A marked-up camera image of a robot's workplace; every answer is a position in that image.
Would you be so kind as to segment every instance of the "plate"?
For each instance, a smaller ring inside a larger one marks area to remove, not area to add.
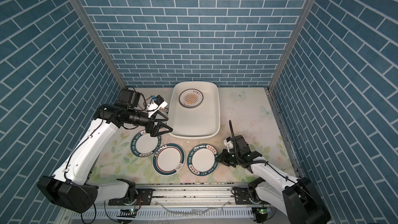
[[[208,175],[212,173],[218,165],[218,161],[216,160],[217,156],[217,150],[211,145],[197,145],[188,154],[188,168],[195,175]]]
[[[151,137],[145,131],[137,133],[131,141],[131,152],[137,157],[147,157],[159,149],[162,139],[160,136]]]
[[[180,104],[186,108],[194,108],[203,101],[203,94],[196,89],[187,89],[180,94]]]
[[[169,176],[177,173],[184,164],[185,154],[176,144],[165,144],[153,156],[152,165],[161,175]]]

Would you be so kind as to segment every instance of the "black cable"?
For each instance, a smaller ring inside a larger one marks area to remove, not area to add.
[[[116,220],[112,219],[112,218],[108,215],[108,213],[107,213],[107,211],[106,211],[106,203],[105,203],[105,201],[103,201],[103,209],[105,210],[106,216],[107,216],[110,220],[112,220],[112,221],[117,222],[117,223],[120,224],[119,221],[116,221]]]
[[[140,196],[140,206],[136,209],[135,208],[135,205],[134,205],[134,210],[135,211],[138,211],[138,210],[140,210],[141,209],[141,196]]]
[[[124,125],[122,125],[122,127],[125,128],[126,130],[134,130],[134,129],[137,128],[138,126],[133,127],[133,128],[126,128]]]
[[[231,122],[231,120],[229,121],[229,128],[230,128],[230,130],[231,130],[232,142],[233,142],[233,145],[234,145],[234,153],[235,153],[235,157],[236,157],[236,161],[238,162],[238,165],[240,165],[240,166],[248,166],[248,165],[257,164],[257,163],[265,163],[265,164],[268,164],[268,161],[265,161],[265,160],[259,160],[259,161],[252,161],[252,162],[242,163],[242,162],[240,161],[240,157],[239,157],[240,154],[239,154],[239,152],[237,152],[238,146],[236,145],[236,140],[235,140],[235,135],[234,135],[234,130],[233,130],[233,128],[232,128],[232,122]]]
[[[95,219],[96,219],[96,217],[97,217],[97,207],[96,207],[96,204],[94,203],[94,201],[91,199],[91,196],[90,196],[82,187],[80,187],[80,185],[78,185],[78,184],[72,182],[70,179],[67,178],[67,169],[68,169],[68,164],[70,163],[70,159],[72,158],[73,154],[77,151],[77,149],[78,149],[79,147],[82,146],[82,144],[84,144],[84,142],[86,142],[86,141],[88,140],[88,138],[89,138],[90,136],[92,136],[92,135],[94,134],[95,131],[98,130],[98,128],[99,128],[100,126],[102,126],[102,123],[103,123],[103,119],[101,120],[100,125],[99,125],[97,128],[95,128],[95,129],[93,130],[93,132],[92,132],[90,135],[88,135],[87,138],[86,138],[83,142],[81,142],[81,143],[72,151],[72,153],[71,153],[70,156],[69,156],[69,159],[68,159],[68,162],[67,162],[67,166],[65,167],[65,170],[64,170],[64,177],[65,177],[65,180],[68,181],[69,183],[73,183],[74,185],[76,185],[76,186],[78,186],[80,189],[82,189],[82,191],[84,191],[84,192],[86,193],[87,197],[91,200],[91,202],[92,202],[93,205],[94,205],[94,219],[93,219],[90,223],[84,222],[84,220],[83,220],[83,214],[80,214],[80,218],[82,219],[82,222],[83,222],[84,224],[91,224],[91,223],[93,223],[93,222],[95,221]]]
[[[103,123],[103,119],[101,120],[100,125],[97,126],[97,128],[95,128],[94,131],[93,131],[90,135],[88,135],[88,136],[86,137],[86,139],[85,139],[83,142],[81,142],[81,143],[72,151],[72,153],[70,154],[69,159],[68,159],[68,162],[67,162],[67,166],[65,167],[65,170],[64,170],[64,177],[65,177],[66,180],[67,180],[67,169],[68,169],[68,165],[69,165],[69,162],[70,162],[70,160],[71,160],[73,154],[77,151],[77,149],[78,149],[79,147],[82,146],[82,144],[84,144],[84,142],[86,142],[86,141],[88,140],[88,138],[89,138],[90,136],[92,136],[92,135],[94,134],[95,131],[98,130],[98,128],[99,128],[100,126],[102,126],[102,123]]]
[[[141,108],[141,110],[140,110],[140,109],[135,109],[136,111],[154,112],[154,111],[156,110],[156,109],[154,109],[154,110],[146,110],[146,108],[147,108],[147,100],[149,100],[150,98],[152,98],[152,96],[149,97],[149,98],[147,98],[147,99],[145,99],[145,96],[144,96],[142,93],[137,92],[137,91],[135,90],[134,87],[132,87],[132,86],[125,86],[124,88],[125,88],[125,89],[128,89],[129,87],[131,87],[131,88],[134,90],[134,92],[140,94],[140,95],[142,96],[142,99],[144,100],[144,103],[143,103],[143,104],[144,104],[144,108],[142,108],[142,107],[140,106],[140,104],[137,103],[137,106],[139,106],[139,108]]]

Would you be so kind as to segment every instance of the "flower pattern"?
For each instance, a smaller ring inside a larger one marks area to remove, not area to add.
[[[231,136],[228,121],[231,119],[235,135],[242,135],[252,151],[260,152],[266,160],[287,174],[294,175],[286,147],[273,117],[267,97],[262,88],[245,88],[240,93],[236,88],[220,88],[221,127],[220,132],[206,141],[187,142],[178,140],[169,134],[162,135],[162,145],[175,143],[185,154],[198,144],[212,145],[220,153],[225,148],[223,140]],[[154,89],[141,89],[145,95],[166,94]],[[136,183],[212,183],[212,182],[250,182],[256,176],[240,166],[226,167],[218,164],[210,175],[199,177],[188,170],[186,161],[181,170],[172,176],[161,176],[153,169],[152,158],[136,157],[130,149],[132,138],[144,127],[135,130],[119,129],[103,148],[91,172],[89,183],[103,184],[124,178]]]

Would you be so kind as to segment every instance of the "blue brick wallpaper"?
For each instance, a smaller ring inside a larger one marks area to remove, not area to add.
[[[267,86],[305,0],[81,0],[127,85]]]
[[[119,86],[67,0],[0,0],[0,223],[52,223],[36,187]]]
[[[398,223],[398,0],[316,0],[275,87],[334,223]]]

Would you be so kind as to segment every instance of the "white robotic arm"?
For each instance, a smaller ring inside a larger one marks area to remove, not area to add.
[[[127,203],[136,200],[134,182],[117,179],[114,183],[87,185],[86,181],[103,147],[124,123],[144,126],[145,132],[153,137],[172,132],[173,129],[162,122],[167,121],[167,117],[158,111],[167,102],[160,95],[153,96],[148,106],[144,104],[146,110],[139,111],[133,107],[137,107],[140,95],[135,90],[122,89],[114,105],[105,104],[97,109],[90,127],[67,160],[51,177],[39,179],[37,187],[50,202],[83,213],[95,202],[115,198]],[[162,115],[162,121],[156,119],[157,114]]]
[[[326,224],[330,213],[308,178],[298,179],[270,164],[258,152],[251,151],[242,136],[224,140],[227,149],[217,157],[226,166],[242,166],[259,178],[248,184],[252,202],[268,202],[283,212],[291,224]]]

